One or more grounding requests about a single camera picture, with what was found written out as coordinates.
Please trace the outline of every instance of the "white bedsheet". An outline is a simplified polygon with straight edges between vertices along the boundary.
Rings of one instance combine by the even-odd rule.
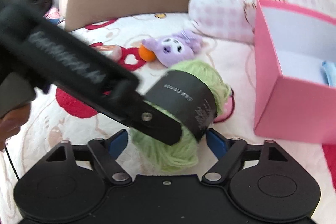
[[[103,42],[104,45],[119,44],[128,48],[139,45],[143,38],[168,35],[188,25],[189,19],[186,14],[167,14],[165,19],[154,15],[142,15],[122,18],[97,30],[80,29],[75,31],[74,35],[88,44]],[[212,64],[235,92],[236,110],[233,116],[226,122],[216,124],[214,128],[227,138],[240,137],[248,143],[261,144],[263,139],[253,133],[256,89],[253,47],[206,37],[204,41],[205,47],[198,58]],[[145,92],[164,71],[164,67],[158,62],[146,64],[137,70],[136,74],[142,79],[139,91]],[[55,91],[56,87],[52,87],[49,95],[38,96],[33,102],[28,123],[9,141],[8,149],[19,176],[27,172],[62,139],[69,139],[72,144],[85,144],[93,138],[107,138],[125,128],[102,114],[86,119],[69,115],[56,102]],[[336,194],[321,146],[281,140],[278,143],[321,187],[322,197],[313,219],[319,224],[335,224]],[[203,175],[216,162],[204,139],[199,146],[199,158],[200,163],[197,166],[181,173]],[[136,174],[160,174],[131,143],[120,155],[118,162],[133,177]],[[0,163],[0,216],[3,224],[14,224],[21,219],[12,197],[16,178],[4,153],[0,153]]]

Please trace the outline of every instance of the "pink box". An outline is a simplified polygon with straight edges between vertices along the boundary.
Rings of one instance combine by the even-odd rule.
[[[322,71],[336,62],[336,19],[259,0],[255,21],[258,136],[336,143],[336,88]]]

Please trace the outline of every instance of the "orange ball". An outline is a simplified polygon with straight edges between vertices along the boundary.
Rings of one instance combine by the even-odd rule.
[[[152,62],[156,59],[155,53],[146,49],[145,46],[142,44],[140,45],[139,48],[139,55],[140,58],[146,62]]]

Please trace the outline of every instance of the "circular gripper mount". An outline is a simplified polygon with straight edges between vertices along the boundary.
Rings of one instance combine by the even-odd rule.
[[[309,216],[320,201],[317,182],[273,141],[265,141],[256,166],[233,176],[229,193],[243,210],[270,221]]]
[[[63,223],[94,208],[105,184],[97,173],[76,165],[69,141],[60,142],[16,184],[14,200],[23,216]]]

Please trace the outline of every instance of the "yarn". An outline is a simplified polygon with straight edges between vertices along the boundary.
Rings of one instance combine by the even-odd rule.
[[[172,66],[169,70],[184,71],[200,79],[208,86],[214,96],[217,106],[217,114],[222,114],[221,107],[230,96],[231,88],[223,82],[221,76],[213,67],[201,60],[188,60]],[[151,104],[150,102],[147,103],[180,122],[168,111],[157,105]],[[157,169],[171,173],[183,168],[195,166],[198,163],[197,140],[186,126],[181,124],[181,128],[181,139],[178,143],[172,146],[164,144],[134,128],[131,128],[129,133],[134,145],[149,160],[149,162],[151,162]]]

